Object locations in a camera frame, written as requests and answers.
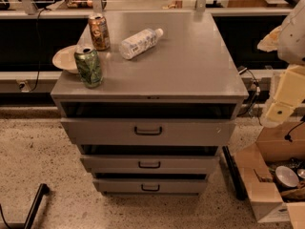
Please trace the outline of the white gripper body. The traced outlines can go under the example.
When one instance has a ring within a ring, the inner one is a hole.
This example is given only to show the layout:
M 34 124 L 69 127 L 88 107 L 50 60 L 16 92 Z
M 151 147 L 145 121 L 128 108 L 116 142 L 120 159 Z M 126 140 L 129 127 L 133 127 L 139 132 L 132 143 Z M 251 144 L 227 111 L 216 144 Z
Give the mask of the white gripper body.
M 280 75 L 274 102 L 296 108 L 305 99 L 305 67 L 290 64 Z

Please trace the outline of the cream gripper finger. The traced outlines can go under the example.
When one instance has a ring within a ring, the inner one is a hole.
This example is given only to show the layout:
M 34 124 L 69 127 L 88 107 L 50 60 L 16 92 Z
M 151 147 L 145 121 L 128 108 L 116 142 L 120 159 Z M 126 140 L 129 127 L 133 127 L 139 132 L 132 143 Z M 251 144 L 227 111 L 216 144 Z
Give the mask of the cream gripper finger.
M 272 102 L 266 105 L 263 109 L 262 124 L 282 124 L 293 112 L 294 108 L 292 108 L 291 106 Z

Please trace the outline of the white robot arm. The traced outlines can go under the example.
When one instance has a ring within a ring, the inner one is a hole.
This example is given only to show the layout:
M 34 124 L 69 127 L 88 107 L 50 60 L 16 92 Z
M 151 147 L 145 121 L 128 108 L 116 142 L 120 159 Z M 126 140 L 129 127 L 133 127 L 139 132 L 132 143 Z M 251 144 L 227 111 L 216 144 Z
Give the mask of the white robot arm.
M 299 0 L 281 24 L 277 55 L 288 68 L 272 77 L 262 112 L 262 125 L 268 128 L 285 122 L 305 99 L 305 0 Z

